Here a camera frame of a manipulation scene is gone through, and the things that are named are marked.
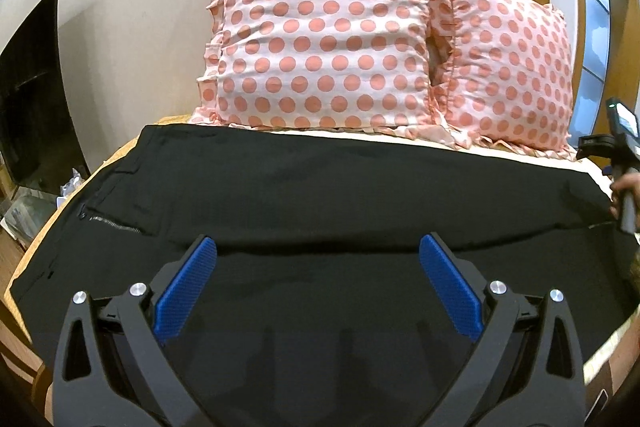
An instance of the pillowcase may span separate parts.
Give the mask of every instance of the pillowcase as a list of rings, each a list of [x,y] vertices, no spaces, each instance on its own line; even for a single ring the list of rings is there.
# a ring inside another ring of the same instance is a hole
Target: pillowcase
[[[212,0],[209,9],[214,37],[192,122],[440,132],[428,0]]]
[[[532,0],[431,0],[446,61],[434,98],[456,142],[502,140],[569,157],[572,60],[560,11]]]

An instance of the television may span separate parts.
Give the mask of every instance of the television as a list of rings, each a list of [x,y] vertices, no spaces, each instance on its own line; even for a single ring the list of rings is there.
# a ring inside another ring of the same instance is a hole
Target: television
[[[0,54],[0,153],[15,185],[59,194],[88,168],[66,105],[58,0],[41,0]]]

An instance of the mattress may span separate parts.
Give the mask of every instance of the mattress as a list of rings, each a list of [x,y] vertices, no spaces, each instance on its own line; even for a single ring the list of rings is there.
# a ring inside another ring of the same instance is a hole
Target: mattress
[[[158,124],[171,124],[171,123],[183,123],[188,119],[186,116],[163,118]],[[330,132],[320,130],[298,131],[298,130],[286,130],[286,131],[274,131],[277,134],[301,134],[306,136],[321,136],[331,137],[334,139],[358,139],[367,140],[373,142],[388,142],[388,143],[403,143],[413,144],[415,146],[425,146],[431,148],[448,149],[445,146],[436,144],[434,142],[427,142],[425,140],[407,140],[401,137],[385,136],[385,135],[370,135],[356,132]],[[137,139],[133,139],[123,147],[121,147],[114,155],[107,160],[101,167],[111,164],[119,158],[125,156],[136,145]],[[469,150],[461,149],[460,153],[474,154],[482,156],[492,156],[498,158],[504,158],[516,162],[535,164],[539,166],[546,166],[549,168],[570,169],[574,171],[586,172],[594,182],[601,188],[601,190],[610,196],[609,179],[603,176],[600,172],[600,168],[588,160],[580,160],[577,162],[571,162],[568,160],[559,160],[553,158],[537,158],[527,155],[518,155],[508,150],[496,150],[487,149],[483,147],[472,147]],[[34,254],[37,251],[39,244],[42,242],[46,233],[58,218],[65,205],[63,204],[56,213],[51,217],[49,222],[40,231],[25,256],[20,261],[17,269],[15,270],[11,283],[22,274],[26,269]],[[20,310],[17,308],[9,287],[4,293],[4,299],[7,307],[14,314],[21,328],[28,335],[29,332],[24,325]],[[640,347],[638,339],[640,337],[640,307],[623,323],[620,327],[612,332],[610,338],[605,342],[602,347],[584,364],[584,379],[585,384],[592,385],[592,393],[599,393],[601,389],[607,390],[609,396],[615,393],[617,388],[620,387],[622,381],[628,375],[632,365],[638,359]]]

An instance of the blue gripper pad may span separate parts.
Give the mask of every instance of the blue gripper pad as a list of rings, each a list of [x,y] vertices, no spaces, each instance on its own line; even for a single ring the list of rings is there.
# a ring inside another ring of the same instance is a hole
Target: blue gripper pad
[[[161,344],[177,337],[216,267],[218,250],[205,237],[185,261],[155,305],[154,335]]]
[[[431,235],[420,241],[420,264],[447,310],[456,331],[478,340],[482,325],[482,305],[447,253]]]

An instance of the device screen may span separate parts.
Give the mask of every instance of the device screen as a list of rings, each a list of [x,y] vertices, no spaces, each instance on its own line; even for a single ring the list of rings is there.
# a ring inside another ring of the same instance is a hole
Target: device screen
[[[621,103],[616,104],[616,112],[618,114],[618,121],[620,122],[620,125],[633,136],[638,138],[638,120],[636,119],[636,115]]]

